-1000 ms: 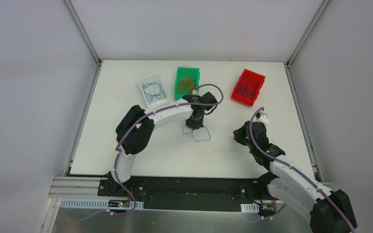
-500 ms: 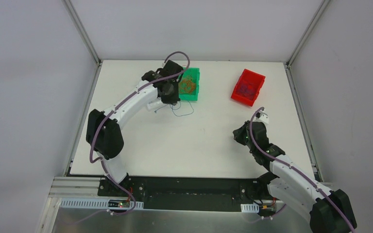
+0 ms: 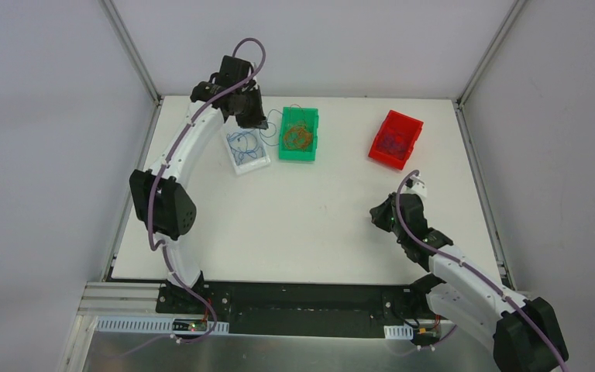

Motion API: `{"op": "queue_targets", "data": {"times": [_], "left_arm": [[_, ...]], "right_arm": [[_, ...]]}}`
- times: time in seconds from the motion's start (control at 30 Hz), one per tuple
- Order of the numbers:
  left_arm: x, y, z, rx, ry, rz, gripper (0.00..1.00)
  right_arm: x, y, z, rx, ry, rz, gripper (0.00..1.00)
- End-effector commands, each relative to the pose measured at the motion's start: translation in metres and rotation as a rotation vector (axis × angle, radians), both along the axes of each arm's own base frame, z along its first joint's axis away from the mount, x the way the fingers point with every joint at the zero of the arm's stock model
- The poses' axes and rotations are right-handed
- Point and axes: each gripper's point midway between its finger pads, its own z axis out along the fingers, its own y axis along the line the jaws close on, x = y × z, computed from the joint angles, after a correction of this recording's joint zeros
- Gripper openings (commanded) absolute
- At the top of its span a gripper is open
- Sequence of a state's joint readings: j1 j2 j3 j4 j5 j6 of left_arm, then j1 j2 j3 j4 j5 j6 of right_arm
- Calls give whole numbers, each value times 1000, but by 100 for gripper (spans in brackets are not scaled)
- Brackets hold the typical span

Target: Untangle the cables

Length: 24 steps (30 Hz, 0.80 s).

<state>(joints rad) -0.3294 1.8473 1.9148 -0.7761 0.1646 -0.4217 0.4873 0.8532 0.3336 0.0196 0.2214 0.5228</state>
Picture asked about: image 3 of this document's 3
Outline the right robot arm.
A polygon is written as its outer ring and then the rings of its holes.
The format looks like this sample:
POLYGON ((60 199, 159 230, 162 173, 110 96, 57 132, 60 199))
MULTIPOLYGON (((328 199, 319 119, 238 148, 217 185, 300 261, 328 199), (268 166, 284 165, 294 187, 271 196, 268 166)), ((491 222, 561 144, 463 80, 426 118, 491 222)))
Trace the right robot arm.
POLYGON ((409 308, 454 323, 492 354, 501 371, 567 371, 569 351, 551 304, 488 277, 442 232, 428 225, 416 194, 391 193, 370 209, 371 222, 397 237, 408 259, 426 270, 412 284, 409 308))

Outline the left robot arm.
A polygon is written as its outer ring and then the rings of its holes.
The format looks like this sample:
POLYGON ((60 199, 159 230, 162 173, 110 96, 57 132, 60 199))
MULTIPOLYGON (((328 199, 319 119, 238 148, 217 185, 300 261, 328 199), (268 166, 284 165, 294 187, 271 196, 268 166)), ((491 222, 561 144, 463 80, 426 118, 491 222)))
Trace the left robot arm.
POLYGON ((150 249, 161 252, 169 282, 180 287, 175 302, 186 313, 199 312, 205 303, 204 291, 195 286, 202 270, 186 244, 197 218, 187 185, 206 145, 228 119, 242 129, 267 128, 259 72, 259 65, 225 55, 219 70, 193 88, 167 147, 147 169, 129 177, 136 218, 145 226, 150 249))

